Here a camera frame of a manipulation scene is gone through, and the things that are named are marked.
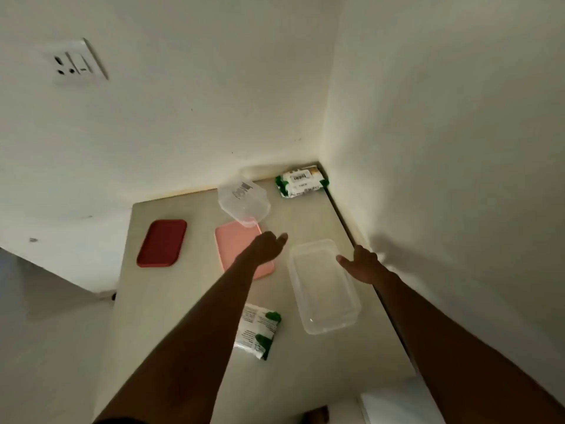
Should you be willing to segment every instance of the transparent food container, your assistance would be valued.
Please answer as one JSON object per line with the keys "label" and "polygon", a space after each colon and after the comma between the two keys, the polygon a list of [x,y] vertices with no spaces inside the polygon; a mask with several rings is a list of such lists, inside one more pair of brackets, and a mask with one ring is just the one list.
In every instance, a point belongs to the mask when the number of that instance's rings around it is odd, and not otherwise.
{"label": "transparent food container", "polygon": [[271,210],[267,191],[247,178],[237,177],[220,185],[217,201],[222,210],[246,228],[252,228]]}
{"label": "transparent food container", "polygon": [[335,260],[332,240],[300,244],[289,252],[288,270],[304,329],[310,335],[350,326],[361,303],[349,274]]}

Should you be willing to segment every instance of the green and white package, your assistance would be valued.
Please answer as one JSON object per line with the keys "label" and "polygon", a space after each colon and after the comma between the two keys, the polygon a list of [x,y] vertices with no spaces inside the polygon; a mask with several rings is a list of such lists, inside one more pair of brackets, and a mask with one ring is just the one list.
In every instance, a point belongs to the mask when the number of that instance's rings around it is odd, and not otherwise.
{"label": "green and white package", "polygon": [[275,182],[284,198],[294,198],[306,192],[317,191],[329,184],[315,165],[286,172],[278,176]]}
{"label": "green and white package", "polygon": [[266,360],[280,322],[279,313],[245,304],[233,346]]}

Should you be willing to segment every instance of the plastic container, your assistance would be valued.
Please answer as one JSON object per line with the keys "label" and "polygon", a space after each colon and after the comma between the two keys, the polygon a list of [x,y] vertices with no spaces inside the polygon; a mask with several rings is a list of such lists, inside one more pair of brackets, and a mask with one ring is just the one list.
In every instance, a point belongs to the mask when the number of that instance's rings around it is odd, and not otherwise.
{"label": "plastic container", "polygon": [[267,191],[243,177],[220,185],[217,201],[222,210],[246,228],[257,225],[271,210]]}
{"label": "plastic container", "polygon": [[304,329],[310,335],[351,326],[361,303],[349,274],[335,260],[332,240],[300,244],[289,252],[288,270]]}

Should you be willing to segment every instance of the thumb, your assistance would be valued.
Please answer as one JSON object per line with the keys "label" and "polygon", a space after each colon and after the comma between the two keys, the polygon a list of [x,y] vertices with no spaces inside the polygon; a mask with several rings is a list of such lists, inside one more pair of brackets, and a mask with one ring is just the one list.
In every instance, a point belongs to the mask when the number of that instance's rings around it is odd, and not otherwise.
{"label": "thumb", "polygon": [[338,254],[335,257],[335,260],[337,260],[337,263],[339,263],[343,267],[343,269],[345,269],[346,271],[349,272],[352,269],[353,262],[348,260],[347,257]]}

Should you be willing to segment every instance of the beige countertop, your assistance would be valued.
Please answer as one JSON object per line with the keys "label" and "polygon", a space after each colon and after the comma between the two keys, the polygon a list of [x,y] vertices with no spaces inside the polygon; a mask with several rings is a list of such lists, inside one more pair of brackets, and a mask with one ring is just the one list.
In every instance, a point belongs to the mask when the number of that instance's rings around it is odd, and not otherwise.
{"label": "beige countertop", "polygon": [[[212,422],[278,420],[413,376],[413,367],[370,285],[355,283],[363,307],[355,325],[323,335],[305,332],[286,268],[288,250],[325,238],[348,257],[353,247],[325,192],[284,199],[273,180],[258,184],[267,190],[272,205],[261,229],[277,235],[288,232],[289,242],[275,260],[275,271],[253,282],[247,301],[279,312],[282,323],[267,361],[233,350]],[[179,260],[167,268],[140,268],[137,253],[149,225],[157,219],[187,221]],[[133,207],[96,414],[221,276],[214,229],[229,221],[217,203],[216,190]]]}

